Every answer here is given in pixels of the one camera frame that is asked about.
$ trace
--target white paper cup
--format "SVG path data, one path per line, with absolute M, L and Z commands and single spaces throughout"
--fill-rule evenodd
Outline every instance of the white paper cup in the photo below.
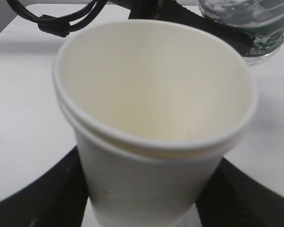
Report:
M 235 50 L 167 22 L 92 27 L 64 44 L 53 74 L 104 227 L 174 226 L 256 106 Z

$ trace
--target white desk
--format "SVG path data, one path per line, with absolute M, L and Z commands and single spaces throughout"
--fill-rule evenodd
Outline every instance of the white desk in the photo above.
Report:
M 38 15 L 58 16 L 81 7 L 29 8 Z M 128 10 L 109 5 L 93 23 L 126 20 L 128 15 Z M 52 86 L 53 58 L 64 41 L 20 18 L 0 34 L 0 200 L 40 177 L 75 146 Z M 257 114 L 245 139 L 227 158 L 284 196 L 284 46 L 252 72 L 260 96 Z

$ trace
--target bottle label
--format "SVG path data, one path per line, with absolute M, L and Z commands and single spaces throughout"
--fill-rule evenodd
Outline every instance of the bottle label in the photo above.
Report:
M 243 57 L 260 57 L 273 52 L 284 43 L 284 17 L 278 21 L 255 28 L 241 28 L 255 38 L 254 46 Z

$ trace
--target plastic water bottle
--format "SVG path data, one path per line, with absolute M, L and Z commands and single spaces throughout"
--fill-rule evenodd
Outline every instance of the plastic water bottle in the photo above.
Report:
M 284 0 L 197 0 L 205 17 L 255 37 L 249 65 L 271 58 L 284 42 Z

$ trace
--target black cable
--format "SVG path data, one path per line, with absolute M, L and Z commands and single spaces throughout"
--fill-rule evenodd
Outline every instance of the black cable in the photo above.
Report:
M 38 23 L 39 17 L 28 11 L 18 0 L 6 0 L 9 6 L 17 13 L 20 17 Z
M 80 9 L 79 11 L 72 13 L 72 14 L 69 14 L 69 15 L 66 15 L 66 16 L 59 17 L 59 19 L 66 20 L 68 22 L 78 20 L 78 19 L 84 17 L 85 15 L 87 15 L 89 12 L 91 12 L 94 5 L 95 5 L 95 1 L 93 0 L 92 2 L 87 4 L 84 8 Z
M 107 0 L 99 0 L 96 5 L 93 0 L 81 10 L 62 17 L 52 17 L 42 15 L 37 17 L 35 14 L 28 11 L 18 0 L 6 0 L 9 6 L 22 18 L 38 24 L 41 31 L 66 37 L 70 32 L 78 31 L 86 27 L 100 13 L 106 5 Z M 70 22 L 78 20 L 86 16 L 80 22 L 70 25 Z
M 74 25 L 71 25 L 69 32 L 75 32 L 86 27 L 91 21 L 96 18 L 96 16 L 98 16 L 106 3 L 107 0 L 99 0 L 93 10 L 83 20 Z

